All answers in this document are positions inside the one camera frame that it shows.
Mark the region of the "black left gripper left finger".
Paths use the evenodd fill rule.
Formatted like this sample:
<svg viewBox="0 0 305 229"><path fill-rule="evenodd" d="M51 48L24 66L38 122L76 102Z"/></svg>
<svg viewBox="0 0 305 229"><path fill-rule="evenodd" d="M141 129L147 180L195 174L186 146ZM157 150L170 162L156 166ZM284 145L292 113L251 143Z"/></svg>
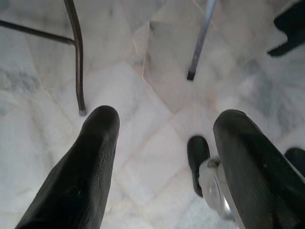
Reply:
<svg viewBox="0 0 305 229"><path fill-rule="evenodd" d="M120 119L94 109L15 229L100 229L111 186Z"/></svg>

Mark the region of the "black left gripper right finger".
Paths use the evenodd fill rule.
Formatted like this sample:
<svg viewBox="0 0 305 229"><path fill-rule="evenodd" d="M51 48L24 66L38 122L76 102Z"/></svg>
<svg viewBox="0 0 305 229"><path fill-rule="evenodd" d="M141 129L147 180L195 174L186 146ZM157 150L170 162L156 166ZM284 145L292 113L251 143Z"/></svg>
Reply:
<svg viewBox="0 0 305 229"><path fill-rule="evenodd" d="M239 110L213 125L229 189L228 202L243 229L305 229L305 177Z"/></svg>

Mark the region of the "black garment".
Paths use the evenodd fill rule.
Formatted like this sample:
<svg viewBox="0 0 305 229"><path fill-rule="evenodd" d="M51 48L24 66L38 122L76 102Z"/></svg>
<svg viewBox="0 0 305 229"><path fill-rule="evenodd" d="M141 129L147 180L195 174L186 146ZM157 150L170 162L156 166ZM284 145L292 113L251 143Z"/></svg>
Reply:
<svg viewBox="0 0 305 229"><path fill-rule="evenodd" d="M287 41L267 52L271 57L281 57L305 43L305 0L292 5L277 16L275 27L283 32Z"/></svg>

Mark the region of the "robot right leg black foot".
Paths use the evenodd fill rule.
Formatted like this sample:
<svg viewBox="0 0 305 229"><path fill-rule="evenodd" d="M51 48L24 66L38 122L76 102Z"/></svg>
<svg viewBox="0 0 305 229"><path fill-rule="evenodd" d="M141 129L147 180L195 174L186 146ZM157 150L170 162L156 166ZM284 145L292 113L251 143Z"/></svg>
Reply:
<svg viewBox="0 0 305 229"><path fill-rule="evenodd" d="M305 150L292 147L286 151L285 157L305 177Z"/></svg>

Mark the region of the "silver metal clothes rack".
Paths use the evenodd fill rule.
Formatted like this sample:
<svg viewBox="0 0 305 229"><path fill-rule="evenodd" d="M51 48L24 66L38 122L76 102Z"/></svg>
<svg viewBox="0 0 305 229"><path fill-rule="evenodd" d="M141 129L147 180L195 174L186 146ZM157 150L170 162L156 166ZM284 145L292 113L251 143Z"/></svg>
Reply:
<svg viewBox="0 0 305 229"><path fill-rule="evenodd" d="M208 0L207 1L207 5L206 5L206 10L205 10L205 14L204 14L204 21L201 25L201 29L197 38L197 42L196 42L196 46L195 46L195 50L193 52L193 57L192 57L192 61L188 70L188 74L187 74L187 80L188 81L193 81L195 74L196 74L196 69L197 69L197 65L200 59L200 55L203 49L203 44L205 41L205 37L207 35L211 20L212 20L212 16L213 16L213 12L214 12L214 7L216 5L216 0Z"/></svg>

